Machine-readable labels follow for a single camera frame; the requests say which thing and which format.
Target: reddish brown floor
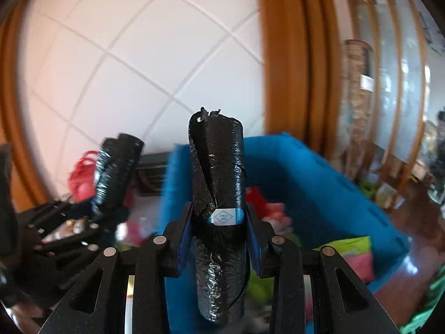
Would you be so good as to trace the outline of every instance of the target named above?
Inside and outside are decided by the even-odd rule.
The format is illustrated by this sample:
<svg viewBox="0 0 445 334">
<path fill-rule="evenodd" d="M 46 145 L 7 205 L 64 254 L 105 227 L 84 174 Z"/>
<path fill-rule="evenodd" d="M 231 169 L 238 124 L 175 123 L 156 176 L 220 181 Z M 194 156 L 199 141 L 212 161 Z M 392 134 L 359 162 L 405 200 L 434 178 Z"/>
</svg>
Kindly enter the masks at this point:
<svg viewBox="0 0 445 334">
<path fill-rule="evenodd" d="M 375 295 L 398 327 L 409 322 L 431 278 L 445 262 L 441 212 L 427 190 L 427 184 L 410 181 L 406 202 L 389 213 L 394 225 L 412 238 L 409 260 Z"/>
</svg>

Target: white wall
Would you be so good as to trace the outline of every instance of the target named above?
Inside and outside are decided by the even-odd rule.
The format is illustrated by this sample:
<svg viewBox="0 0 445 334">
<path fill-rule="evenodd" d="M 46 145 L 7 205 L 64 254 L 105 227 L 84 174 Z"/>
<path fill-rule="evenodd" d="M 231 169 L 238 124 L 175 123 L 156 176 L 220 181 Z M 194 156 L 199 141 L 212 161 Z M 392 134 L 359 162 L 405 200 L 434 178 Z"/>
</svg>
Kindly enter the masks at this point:
<svg viewBox="0 0 445 334">
<path fill-rule="evenodd" d="M 201 106 L 263 134 L 257 0 L 32 0 L 19 93 L 54 195 L 83 152 L 119 132 L 160 152 L 187 143 Z"/>
</svg>

